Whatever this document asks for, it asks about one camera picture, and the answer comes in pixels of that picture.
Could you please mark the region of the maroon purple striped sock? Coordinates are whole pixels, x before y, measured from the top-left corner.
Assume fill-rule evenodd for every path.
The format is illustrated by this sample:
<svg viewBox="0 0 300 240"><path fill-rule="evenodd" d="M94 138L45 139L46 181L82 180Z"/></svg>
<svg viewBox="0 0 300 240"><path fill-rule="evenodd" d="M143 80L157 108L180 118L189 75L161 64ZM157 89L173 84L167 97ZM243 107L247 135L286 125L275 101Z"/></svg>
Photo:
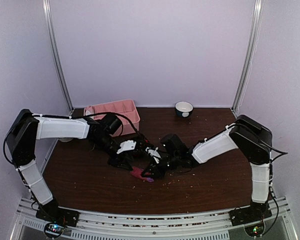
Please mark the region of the maroon purple striped sock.
<svg viewBox="0 0 300 240"><path fill-rule="evenodd" d="M133 167L132 171L129 174L137 179L143 180L148 183L153 183L155 180L150 177L143 177L142 176L143 169L138 167Z"/></svg>

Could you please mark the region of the black red yellow argyle sock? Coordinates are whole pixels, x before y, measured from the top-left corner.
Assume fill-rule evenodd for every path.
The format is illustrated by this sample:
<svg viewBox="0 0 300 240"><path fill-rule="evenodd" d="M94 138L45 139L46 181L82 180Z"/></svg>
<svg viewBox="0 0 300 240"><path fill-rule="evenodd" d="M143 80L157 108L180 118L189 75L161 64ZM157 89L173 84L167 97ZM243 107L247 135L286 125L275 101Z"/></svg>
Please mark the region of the black red yellow argyle sock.
<svg viewBox="0 0 300 240"><path fill-rule="evenodd" d="M147 148L153 148L154 145L142 134L132 138L136 142L135 148L132 151L132 156L134 158L142 158L146 153Z"/></svg>

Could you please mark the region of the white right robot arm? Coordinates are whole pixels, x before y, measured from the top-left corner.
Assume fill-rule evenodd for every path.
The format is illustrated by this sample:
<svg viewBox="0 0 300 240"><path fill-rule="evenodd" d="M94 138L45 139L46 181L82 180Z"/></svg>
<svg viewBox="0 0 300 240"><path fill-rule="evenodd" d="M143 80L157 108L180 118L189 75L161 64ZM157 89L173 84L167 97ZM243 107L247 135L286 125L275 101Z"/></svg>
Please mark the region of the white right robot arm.
<svg viewBox="0 0 300 240"><path fill-rule="evenodd" d="M193 170L209 207L248 204L240 213L256 221L268 208L272 138L267 127L246 115L192 146L168 134L160 141L164 151L145 149L151 161L141 176L155 180L170 170Z"/></svg>

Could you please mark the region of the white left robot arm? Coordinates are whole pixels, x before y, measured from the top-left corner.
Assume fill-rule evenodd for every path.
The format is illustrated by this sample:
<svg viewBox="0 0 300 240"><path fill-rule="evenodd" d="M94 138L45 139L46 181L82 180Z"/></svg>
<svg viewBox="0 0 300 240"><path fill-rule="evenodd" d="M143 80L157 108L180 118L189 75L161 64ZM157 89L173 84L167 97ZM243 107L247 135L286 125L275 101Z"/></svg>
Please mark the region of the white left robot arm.
<svg viewBox="0 0 300 240"><path fill-rule="evenodd" d="M43 215L51 222L62 218L58 201L38 167L38 147L57 139L89 140L105 152L110 165L133 168L130 161L136 152L144 152L149 142L127 116L115 112L88 115L45 115L22 109L6 133L2 152L14 166L23 183L38 203Z"/></svg>

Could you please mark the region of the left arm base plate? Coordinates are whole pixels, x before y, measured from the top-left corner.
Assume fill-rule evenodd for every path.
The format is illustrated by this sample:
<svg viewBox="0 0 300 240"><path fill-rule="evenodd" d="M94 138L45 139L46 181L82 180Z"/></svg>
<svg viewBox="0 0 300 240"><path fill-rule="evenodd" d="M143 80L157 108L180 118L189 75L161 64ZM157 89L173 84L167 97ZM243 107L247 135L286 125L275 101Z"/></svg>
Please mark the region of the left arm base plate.
<svg viewBox="0 0 300 240"><path fill-rule="evenodd" d="M80 213L58 206L39 205L35 217L64 227L76 227Z"/></svg>

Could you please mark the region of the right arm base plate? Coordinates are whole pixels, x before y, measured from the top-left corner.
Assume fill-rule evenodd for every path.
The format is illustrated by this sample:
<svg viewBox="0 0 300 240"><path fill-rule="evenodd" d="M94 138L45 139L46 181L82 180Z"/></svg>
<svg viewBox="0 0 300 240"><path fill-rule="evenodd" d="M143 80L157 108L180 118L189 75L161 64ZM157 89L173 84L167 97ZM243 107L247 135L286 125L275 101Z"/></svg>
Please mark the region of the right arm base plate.
<svg viewBox="0 0 300 240"><path fill-rule="evenodd" d="M235 208L229 212L229 218L233 227L253 222L260 222L271 216L272 212L269 208L261 209L253 206Z"/></svg>

